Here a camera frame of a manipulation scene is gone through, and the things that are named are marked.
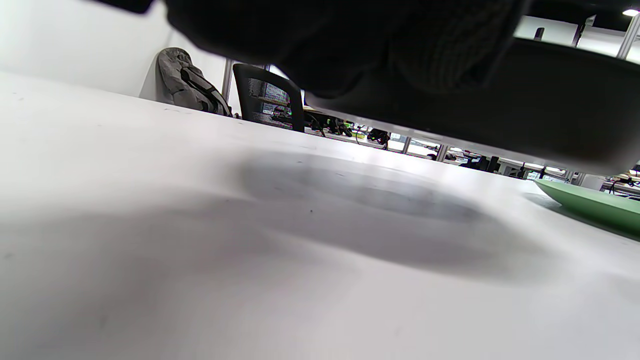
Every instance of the ceiling light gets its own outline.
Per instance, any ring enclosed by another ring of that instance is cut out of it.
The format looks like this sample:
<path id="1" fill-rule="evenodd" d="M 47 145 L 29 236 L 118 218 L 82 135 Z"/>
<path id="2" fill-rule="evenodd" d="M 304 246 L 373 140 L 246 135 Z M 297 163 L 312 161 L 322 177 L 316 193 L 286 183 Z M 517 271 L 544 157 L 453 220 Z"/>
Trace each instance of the ceiling light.
<path id="1" fill-rule="evenodd" d="M 629 10 L 624 11 L 622 14 L 623 15 L 627 15 L 627 16 L 636 16 L 638 13 L 640 13 L 640 12 L 637 11 L 637 10 L 629 9 Z"/>

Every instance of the chair backrest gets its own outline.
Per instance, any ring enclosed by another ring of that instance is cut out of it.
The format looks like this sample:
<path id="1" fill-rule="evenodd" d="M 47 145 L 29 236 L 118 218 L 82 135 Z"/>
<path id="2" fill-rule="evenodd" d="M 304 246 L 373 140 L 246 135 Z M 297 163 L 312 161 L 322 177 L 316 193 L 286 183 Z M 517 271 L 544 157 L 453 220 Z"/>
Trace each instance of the chair backrest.
<path id="1" fill-rule="evenodd" d="M 305 131 L 300 88 L 267 70 L 235 64 L 234 76 L 243 119 Z"/>

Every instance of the desk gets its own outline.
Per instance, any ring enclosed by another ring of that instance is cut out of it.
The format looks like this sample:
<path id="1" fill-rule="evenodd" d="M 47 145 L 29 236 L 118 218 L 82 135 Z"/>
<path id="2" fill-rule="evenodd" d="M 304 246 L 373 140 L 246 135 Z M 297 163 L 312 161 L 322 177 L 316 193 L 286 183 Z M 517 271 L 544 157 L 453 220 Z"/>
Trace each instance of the desk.
<path id="1" fill-rule="evenodd" d="M 0 111 L 3 360 L 640 356 L 640 245 L 530 181 L 7 74 Z"/>

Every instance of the gray backpack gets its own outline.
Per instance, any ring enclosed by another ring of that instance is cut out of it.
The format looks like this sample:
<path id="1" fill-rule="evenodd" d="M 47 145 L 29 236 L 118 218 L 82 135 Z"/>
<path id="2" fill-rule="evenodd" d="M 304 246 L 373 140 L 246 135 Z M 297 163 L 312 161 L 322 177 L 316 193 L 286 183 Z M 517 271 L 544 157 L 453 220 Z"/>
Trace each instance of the gray backpack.
<path id="1" fill-rule="evenodd" d="M 189 54 L 168 47 L 158 54 L 157 66 L 172 104 L 231 117 L 231 109 L 220 92 L 193 66 Z"/>

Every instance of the green plate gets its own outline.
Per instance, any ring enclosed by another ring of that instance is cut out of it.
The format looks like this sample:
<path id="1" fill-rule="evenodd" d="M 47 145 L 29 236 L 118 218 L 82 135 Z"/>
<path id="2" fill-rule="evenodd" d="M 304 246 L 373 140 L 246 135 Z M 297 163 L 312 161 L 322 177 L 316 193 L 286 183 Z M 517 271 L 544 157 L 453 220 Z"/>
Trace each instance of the green plate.
<path id="1" fill-rule="evenodd" d="M 536 184 L 572 213 L 615 229 L 640 234 L 640 201 L 557 181 L 536 180 Z"/>

